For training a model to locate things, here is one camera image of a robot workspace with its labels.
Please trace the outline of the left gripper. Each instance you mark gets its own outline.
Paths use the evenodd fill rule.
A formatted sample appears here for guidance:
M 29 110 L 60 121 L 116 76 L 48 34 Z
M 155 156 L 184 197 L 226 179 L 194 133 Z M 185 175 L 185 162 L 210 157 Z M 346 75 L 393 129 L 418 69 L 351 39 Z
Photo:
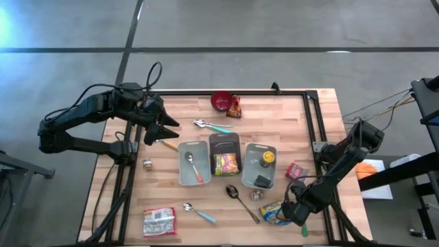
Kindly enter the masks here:
M 143 112 L 146 114 L 147 126 L 145 127 L 144 143 L 152 145 L 158 139 L 175 139 L 180 135 L 164 126 L 179 127 L 180 124 L 169 116 L 163 108 L 163 100 L 160 97 L 149 97 L 143 104 Z

